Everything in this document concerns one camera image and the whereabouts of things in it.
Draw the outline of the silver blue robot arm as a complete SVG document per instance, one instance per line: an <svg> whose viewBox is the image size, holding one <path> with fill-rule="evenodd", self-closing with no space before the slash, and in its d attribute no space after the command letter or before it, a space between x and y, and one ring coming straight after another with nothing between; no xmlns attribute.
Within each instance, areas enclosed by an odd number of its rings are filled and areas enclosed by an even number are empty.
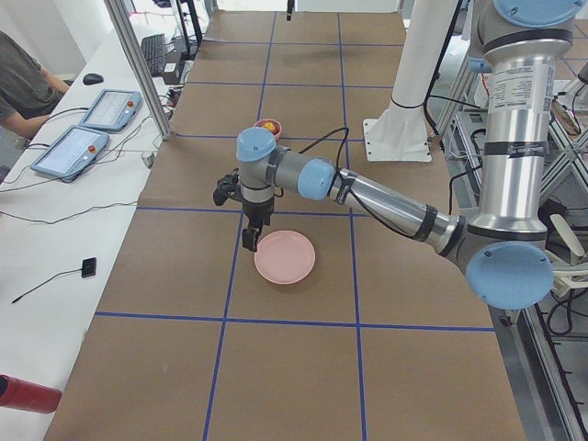
<svg viewBox="0 0 588 441"><path fill-rule="evenodd" d="M571 47L578 1L480 1L470 47L492 78L479 163L479 206L466 218L409 198L338 163L280 146L262 127L236 142L235 197L248 219L243 246L267 280L292 284L312 270L310 244L291 232L263 235L275 191L331 199L363 210L407 239L427 243L456 265L472 292L490 306L522 310L550 291L572 289L573 273L545 248L539 196L552 101L553 68Z"/></svg>

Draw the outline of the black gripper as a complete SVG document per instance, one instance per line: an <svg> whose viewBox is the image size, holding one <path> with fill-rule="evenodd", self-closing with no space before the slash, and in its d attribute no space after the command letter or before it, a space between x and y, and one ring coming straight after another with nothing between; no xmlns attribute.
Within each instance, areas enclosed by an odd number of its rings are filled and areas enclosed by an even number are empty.
<svg viewBox="0 0 588 441"><path fill-rule="evenodd" d="M243 248L256 252L258 244L257 229L270 225L271 216L274 213L274 200L268 199L260 203L245 200L243 202L243 213L248 219L248 224L247 228L242 230L242 245Z"/></svg>

